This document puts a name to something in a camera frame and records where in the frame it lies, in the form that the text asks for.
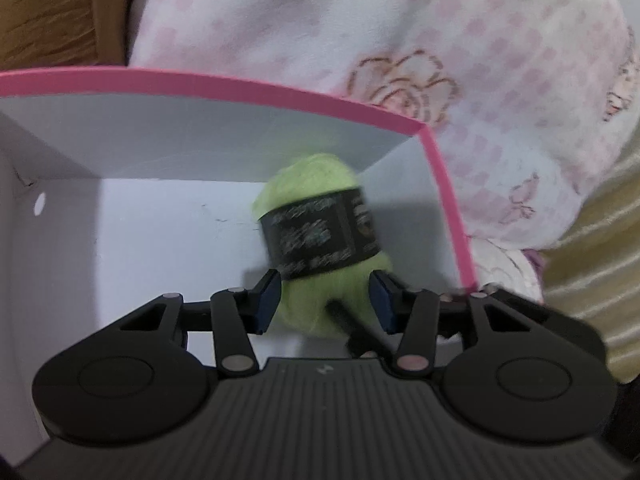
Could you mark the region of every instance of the hole in box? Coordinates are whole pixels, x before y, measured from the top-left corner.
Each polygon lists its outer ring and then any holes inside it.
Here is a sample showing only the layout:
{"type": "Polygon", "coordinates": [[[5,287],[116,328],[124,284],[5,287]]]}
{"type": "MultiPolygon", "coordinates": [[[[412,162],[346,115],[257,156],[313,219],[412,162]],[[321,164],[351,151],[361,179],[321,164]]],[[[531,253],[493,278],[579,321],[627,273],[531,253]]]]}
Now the hole in box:
{"type": "Polygon", "coordinates": [[[42,214],[42,211],[44,210],[44,206],[46,203],[47,194],[43,191],[38,195],[36,202],[34,202],[33,204],[33,215],[40,216],[42,214]]]}

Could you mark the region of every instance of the pink trim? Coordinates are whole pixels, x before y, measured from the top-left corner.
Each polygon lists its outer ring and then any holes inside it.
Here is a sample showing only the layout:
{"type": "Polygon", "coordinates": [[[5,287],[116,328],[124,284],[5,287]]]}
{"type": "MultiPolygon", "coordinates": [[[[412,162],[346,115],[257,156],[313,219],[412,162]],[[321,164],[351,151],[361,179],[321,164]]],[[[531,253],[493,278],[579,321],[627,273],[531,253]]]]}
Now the pink trim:
{"type": "Polygon", "coordinates": [[[446,166],[431,129],[420,121],[379,107],[325,94],[206,74],[111,66],[44,68],[0,73],[0,97],[109,92],[199,97],[288,108],[369,124],[406,136],[418,135],[433,168],[461,284],[469,289],[476,287],[476,272],[446,166]]]}
{"type": "Polygon", "coordinates": [[[0,97],[129,93],[201,97],[288,108],[369,124],[408,136],[422,123],[363,103],[270,83],[206,74],[125,67],[70,67],[0,72],[0,97]]]}
{"type": "Polygon", "coordinates": [[[433,171],[433,176],[438,186],[440,203],[442,204],[442,209],[447,219],[447,224],[449,225],[451,244],[453,245],[456,263],[458,264],[462,288],[465,288],[468,292],[473,292],[478,290],[476,266],[471,257],[471,249],[469,248],[468,238],[465,235],[465,227],[460,217],[456,194],[453,191],[453,186],[447,173],[447,167],[433,139],[433,131],[430,127],[424,126],[417,135],[420,137],[424,154],[431,165],[431,171],[433,171]]]}

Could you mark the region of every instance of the black label band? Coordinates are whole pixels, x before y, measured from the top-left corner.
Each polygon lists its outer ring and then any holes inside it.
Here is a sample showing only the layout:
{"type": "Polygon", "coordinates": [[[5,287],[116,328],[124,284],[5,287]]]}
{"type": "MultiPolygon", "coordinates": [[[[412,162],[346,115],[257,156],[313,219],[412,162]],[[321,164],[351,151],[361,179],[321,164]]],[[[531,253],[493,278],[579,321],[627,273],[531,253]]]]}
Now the black label band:
{"type": "Polygon", "coordinates": [[[360,189],[287,204],[260,224],[271,264],[284,280],[349,267],[380,252],[360,189]]]}

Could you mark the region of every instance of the brown fabric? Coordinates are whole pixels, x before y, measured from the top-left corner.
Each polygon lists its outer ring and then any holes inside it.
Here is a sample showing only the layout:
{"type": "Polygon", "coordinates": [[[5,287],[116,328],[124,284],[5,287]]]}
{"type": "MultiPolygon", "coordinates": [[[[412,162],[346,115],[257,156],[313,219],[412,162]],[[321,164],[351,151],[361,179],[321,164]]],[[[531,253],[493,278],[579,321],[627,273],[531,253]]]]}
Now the brown fabric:
{"type": "Polygon", "coordinates": [[[544,252],[545,301],[603,335],[612,373],[640,373],[640,128],[576,223],[544,252]]]}
{"type": "Polygon", "coordinates": [[[0,70],[124,64],[127,0],[0,0],[0,70]]]}

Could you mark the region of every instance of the flower pattern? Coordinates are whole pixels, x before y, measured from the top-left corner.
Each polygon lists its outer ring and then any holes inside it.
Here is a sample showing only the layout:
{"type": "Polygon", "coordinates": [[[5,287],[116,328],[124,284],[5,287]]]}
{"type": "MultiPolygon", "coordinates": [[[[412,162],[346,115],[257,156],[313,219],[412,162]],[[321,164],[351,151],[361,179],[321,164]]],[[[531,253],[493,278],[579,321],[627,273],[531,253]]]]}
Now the flower pattern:
{"type": "Polygon", "coordinates": [[[536,214],[536,210],[527,203],[531,202],[538,192],[538,184],[540,178],[537,173],[533,173],[530,178],[525,180],[519,186],[511,188],[509,200],[511,208],[502,217],[500,224],[509,225],[517,222],[522,218],[530,219],[536,214]]]}
{"type": "Polygon", "coordinates": [[[604,121],[609,122],[622,110],[627,110],[638,90],[640,81],[640,52],[636,48],[636,38],[629,28],[629,45],[626,50],[625,62],[618,70],[618,76],[611,90],[607,92],[607,108],[604,113],[604,121]]]}
{"type": "Polygon", "coordinates": [[[367,57],[351,72],[347,96],[436,126],[446,120],[447,109],[460,95],[443,68],[422,49],[397,61],[367,57]]]}

